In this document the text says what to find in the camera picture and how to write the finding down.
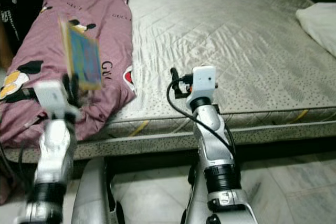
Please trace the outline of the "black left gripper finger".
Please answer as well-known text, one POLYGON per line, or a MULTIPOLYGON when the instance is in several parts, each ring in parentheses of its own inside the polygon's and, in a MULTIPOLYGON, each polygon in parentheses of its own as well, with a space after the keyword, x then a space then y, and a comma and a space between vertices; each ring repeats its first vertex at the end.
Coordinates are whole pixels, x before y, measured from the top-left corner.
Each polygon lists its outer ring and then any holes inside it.
POLYGON ((66 90, 66 98, 69 104, 81 104, 79 90, 79 76, 77 74, 64 75, 64 87, 66 90))

